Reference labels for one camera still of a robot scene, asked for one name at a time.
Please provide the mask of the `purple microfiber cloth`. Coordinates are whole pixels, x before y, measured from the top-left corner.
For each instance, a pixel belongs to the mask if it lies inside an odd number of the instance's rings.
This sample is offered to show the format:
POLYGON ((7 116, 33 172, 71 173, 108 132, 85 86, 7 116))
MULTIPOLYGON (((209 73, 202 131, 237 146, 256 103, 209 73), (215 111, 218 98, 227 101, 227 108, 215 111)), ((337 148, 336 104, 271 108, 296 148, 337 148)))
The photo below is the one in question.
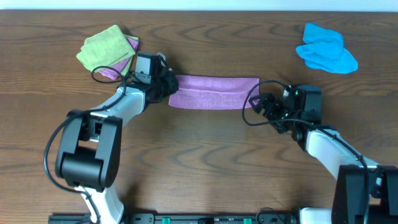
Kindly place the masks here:
POLYGON ((241 110, 250 107, 246 97, 257 96, 258 78, 223 78, 177 75, 179 90, 169 106, 189 110, 241 110))

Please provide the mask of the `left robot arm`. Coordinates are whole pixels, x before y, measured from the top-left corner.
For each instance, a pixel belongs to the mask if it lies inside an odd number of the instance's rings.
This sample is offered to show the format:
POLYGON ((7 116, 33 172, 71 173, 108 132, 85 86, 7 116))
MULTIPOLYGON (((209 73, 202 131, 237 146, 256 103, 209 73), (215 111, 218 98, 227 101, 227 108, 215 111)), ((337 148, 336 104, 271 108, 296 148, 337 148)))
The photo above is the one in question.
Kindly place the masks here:
POLYGON ((162 53, 138 52, 134 71, 120 77, 115 94, 90 110, 71 110, 62 133, 55 174, 84 198, 89 223, 121 223, 124 205, 114 188, 122 130, 150 104, 178 91, 174 71, 162 53))

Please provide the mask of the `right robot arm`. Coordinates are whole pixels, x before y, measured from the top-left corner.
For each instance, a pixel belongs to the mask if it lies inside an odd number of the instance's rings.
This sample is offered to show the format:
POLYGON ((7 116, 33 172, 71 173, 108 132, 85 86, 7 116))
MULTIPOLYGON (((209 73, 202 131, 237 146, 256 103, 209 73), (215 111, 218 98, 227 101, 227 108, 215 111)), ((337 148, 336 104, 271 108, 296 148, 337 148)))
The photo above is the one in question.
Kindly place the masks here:
POLYGON ((322 122, 319 87, 283 88, 282 99, 272 93, 249 93, 244 102, 278 133, 290 133, 300 148, 336 179, 331 208, 300 208, 287 223, 397 223, 397 167, 367 158, 334 126, 322 122))

